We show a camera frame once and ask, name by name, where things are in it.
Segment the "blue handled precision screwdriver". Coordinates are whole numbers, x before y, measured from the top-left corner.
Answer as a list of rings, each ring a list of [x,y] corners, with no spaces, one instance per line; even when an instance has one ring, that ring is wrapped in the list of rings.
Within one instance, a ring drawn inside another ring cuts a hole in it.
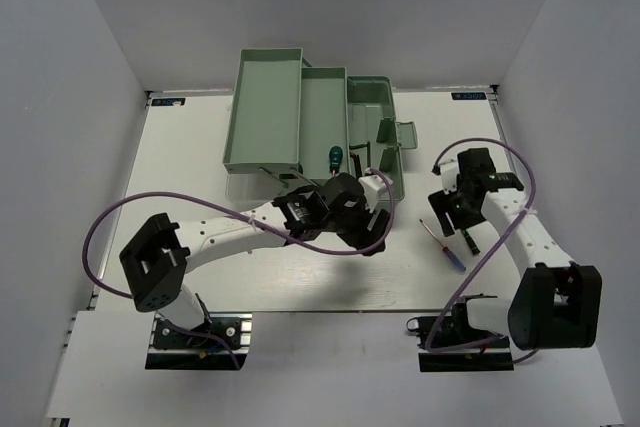
[[[460,260],[460,258],[447,246],[445,245],[432,231],[432,229],[424,222],[423,219],[419,220],[421,226],[429,233],[429,235],[434,239],[434,241],[439,245],[443,255],[448,259],[452,267],[459,273],[466,272],[466,266]]]

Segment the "black green precision screwdriver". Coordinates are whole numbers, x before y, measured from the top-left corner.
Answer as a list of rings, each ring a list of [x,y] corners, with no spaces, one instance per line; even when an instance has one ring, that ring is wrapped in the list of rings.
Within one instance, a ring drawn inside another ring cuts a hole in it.
[[[471,254],[473,256],[477,256],[480,254],[480,249],[477,245],[477,243],[475,242],[475,240],[473,239],[473,237],[471,236],[471,234],[469,233],[468,230],[463,229],[461,231],[461,234],[466,242],[467,247],[469,248]]]

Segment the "dark green stubby screwdriver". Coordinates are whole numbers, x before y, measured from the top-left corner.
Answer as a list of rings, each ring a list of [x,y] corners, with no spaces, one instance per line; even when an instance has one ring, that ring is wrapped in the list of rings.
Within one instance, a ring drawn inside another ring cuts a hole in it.
[[[344,152],[340,146],[334,145],[330,148],[328,153],[328,165],[329,171],[333,177],[337,176],[340,173],[343,158]]]

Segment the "green toolbox with clear lid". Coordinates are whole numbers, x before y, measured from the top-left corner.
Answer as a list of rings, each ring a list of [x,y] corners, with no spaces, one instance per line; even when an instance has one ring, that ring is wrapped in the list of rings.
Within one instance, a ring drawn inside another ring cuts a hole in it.
[[[371,144],[371,166],[405,196],[402,153],[417,146],[414,123],[396,115],[386,76],[351,76],[312,66],[300,48],[240,53],[222,163],[232,202],[265,201],[332,175],[328,153],[343,149],[340,171],[355,175],[349,146]]]

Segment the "brown hex key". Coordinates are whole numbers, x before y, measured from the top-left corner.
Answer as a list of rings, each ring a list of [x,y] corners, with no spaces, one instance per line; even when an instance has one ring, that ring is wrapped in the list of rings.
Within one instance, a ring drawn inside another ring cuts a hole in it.
[[[359,154],[359,151],[365,150],[365,160],[363,163]],[[364,167],[369,168],[371,166],[371,144],[369,142],[360,143],[349,146],[349,156],[354,165],[355,177],[360,178],[363,176]]]

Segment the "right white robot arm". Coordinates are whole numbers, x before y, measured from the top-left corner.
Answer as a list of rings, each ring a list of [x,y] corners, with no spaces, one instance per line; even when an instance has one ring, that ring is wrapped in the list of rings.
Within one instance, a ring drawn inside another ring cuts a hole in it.
[[[589,348],[597,336],[602,276],[581,265],[552,238],[532,203],[536,182],[523,184],[496,169],[486,148],[470,148],[456,158],[438,156],[433,173],[442,188],[428,200],[445,236],[483,222],[496,243],[452,294],[424,341],[428,352],[488,346],[507,337],[522,351]],[[466,295],[471,281],[505,248],[520,274],[510,298]]]

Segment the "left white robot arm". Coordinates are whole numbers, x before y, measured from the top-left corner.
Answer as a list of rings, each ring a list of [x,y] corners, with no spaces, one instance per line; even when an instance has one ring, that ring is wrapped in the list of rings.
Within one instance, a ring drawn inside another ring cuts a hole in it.
[[[356,178],[340,173],[321,186],[300,187],[245,212],[212,204],[218,216],[173,221],[149,217],[119,254],[137,311],[163,317],[188,345],[211,334],[205,304],[184,284],[190,272],[214,261],[260,249],[314,245],[331,233],[346,244],[344,256],[372,256],[385,249],[395,214],[392,180],[376,169]]]

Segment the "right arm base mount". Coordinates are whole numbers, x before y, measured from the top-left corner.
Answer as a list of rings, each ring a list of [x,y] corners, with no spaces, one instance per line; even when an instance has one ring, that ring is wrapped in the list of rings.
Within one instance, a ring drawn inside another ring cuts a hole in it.
[[[444,353],[428,351],[427,337],[436,319],[436,315],[412,317],[405,324],[407,333],[418,339],[418,361],[422,373],[500,372],[514,369],[508,338],[502,337],[493,343],[471,349],[449,350],[455,345],[492,336],[487,331],[458,327],[450,316],[444,319],[431,344],[433,349],[448,350]]]

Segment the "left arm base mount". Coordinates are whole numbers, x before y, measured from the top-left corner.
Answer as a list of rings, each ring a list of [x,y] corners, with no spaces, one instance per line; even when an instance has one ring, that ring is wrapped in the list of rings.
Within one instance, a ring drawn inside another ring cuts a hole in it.
[[[242,368],[249,353],[252,315],[211,313],[210,318],[212,324],[198,331],[221,338],[231,352],[216,339],[179,333],[157,315],[152,324],[145,369],[235,372]]]

